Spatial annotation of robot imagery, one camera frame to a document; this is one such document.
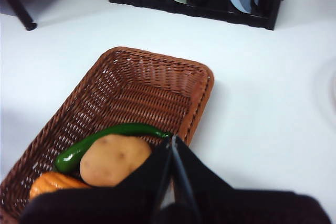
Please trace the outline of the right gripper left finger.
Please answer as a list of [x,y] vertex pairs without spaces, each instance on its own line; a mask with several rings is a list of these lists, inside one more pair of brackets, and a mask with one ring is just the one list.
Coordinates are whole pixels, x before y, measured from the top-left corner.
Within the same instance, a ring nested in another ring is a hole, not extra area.
[[164,140],[115,187],[61,189],[33,199],[20,223],[150,223],[167,188],[170,145]]

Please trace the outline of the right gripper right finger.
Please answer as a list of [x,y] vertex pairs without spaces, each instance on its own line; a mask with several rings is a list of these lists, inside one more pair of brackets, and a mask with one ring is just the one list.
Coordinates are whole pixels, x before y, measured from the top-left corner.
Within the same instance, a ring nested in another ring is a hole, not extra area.
[[172,153],[187,202],[201,223],[330,223],[320,203],[290,191],[235,189],[178,137]]

